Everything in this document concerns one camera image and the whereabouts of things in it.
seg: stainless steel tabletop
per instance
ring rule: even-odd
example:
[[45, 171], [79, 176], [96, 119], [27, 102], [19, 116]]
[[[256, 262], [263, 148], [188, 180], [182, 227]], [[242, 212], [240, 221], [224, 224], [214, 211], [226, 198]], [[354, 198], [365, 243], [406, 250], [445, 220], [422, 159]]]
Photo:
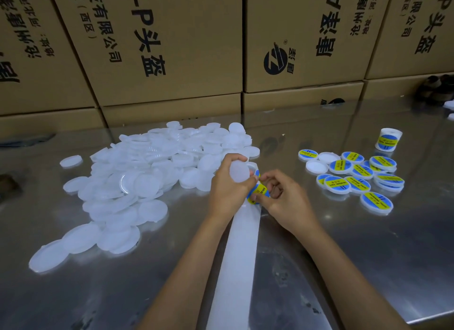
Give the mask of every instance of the stainless steel tabletop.
[[[454, 123], [435, 111], [410, 110], [407, 100], [335, 107], [298, 107], [246, 114], [242, 119], [261, 171], [280, 168], [308, 189], [326, 230], [407, 322], [454, 310]], [[239, 116], [185, 120], [227, 126]], [[82, 201], [62, 185], [88, 175], [89, 156], [118, 135], [162, 123], [57, 134], [45, 143], [0, 151], [0, 173], [21, 192], [0, 203], [0, 329], [133, 329], [175, 267], [207, 210], [207, 196], [175, 186], [160, 199], [169, 216], [140, 226], [142, 239], [127, 255], [97, 247], [71, 255], [57, 269], [35, 274], [37, 249], [89, 221]], [[374, 154], [382, 127], [404, 135], [392, 158], [405, 189], [390, 196], [386, 217], [368, 213], [358, 197], [328, 198], [298, 160], [298, 150]], [[84, 163], [63, 170], [59, 161], [80, 154]], [[206, 323], [228, 231], [216, 254], [198, 327]], [[249, 328], [337, 329], [336, 311], [304, 249], [262, 213]]]

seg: white paper strip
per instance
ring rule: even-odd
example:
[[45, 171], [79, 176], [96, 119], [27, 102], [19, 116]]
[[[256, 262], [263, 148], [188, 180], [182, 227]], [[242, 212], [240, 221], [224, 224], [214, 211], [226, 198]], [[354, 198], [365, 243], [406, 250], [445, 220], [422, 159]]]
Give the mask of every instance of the white paper strip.
[[247, 330], [261, 207], [245, 201], [233, 217], [207, 330]]

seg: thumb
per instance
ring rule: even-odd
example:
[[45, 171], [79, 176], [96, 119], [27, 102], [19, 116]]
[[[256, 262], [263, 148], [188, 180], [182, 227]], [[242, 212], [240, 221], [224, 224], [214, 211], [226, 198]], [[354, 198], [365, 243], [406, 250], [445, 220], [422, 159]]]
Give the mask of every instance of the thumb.
[[244, 185], [247, 188], [247, 192], [251, 191], [251, 189], [257, 184], [258, 177], [255, 175], [250, 176], [247, 180], [241, 182], [240, 184]]
[[265, 196], [263, 194], [252, 194], [251, 199], [255, 202], [260, 203], [268, 211], [270, 211], [270, 207], [273, 205], [273, 203], [276, 202], [275, 199], [272, 199], [271, 197]]

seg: person's right hand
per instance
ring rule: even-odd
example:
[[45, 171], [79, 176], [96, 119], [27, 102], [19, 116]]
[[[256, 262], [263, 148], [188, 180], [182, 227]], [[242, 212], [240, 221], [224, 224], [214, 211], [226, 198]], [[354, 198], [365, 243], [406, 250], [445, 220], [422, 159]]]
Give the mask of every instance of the person's right hand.
[[251, 198], [264, 206], [277, 222], [296, 235], [296, 231], [320, 229], [306, 191], [280, 170], [264, 173], [260, 181], [268, 188], [270, 197], [253, 193]]

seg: person's left hand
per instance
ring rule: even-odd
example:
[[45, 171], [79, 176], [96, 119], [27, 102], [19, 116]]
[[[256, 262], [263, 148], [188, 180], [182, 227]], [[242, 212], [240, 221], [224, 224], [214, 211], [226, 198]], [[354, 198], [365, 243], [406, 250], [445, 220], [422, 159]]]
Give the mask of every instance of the person's left hand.
[[223, 226], [227, 226], [258, 181], [258, 177], [252, 175], [244, 182], [235, 183], [230, 177], [230, 165], [234, 160], [247, 161], [247, 158], [237, 153], [226, 154], [211, 180], [208, 217], [220, 221]]

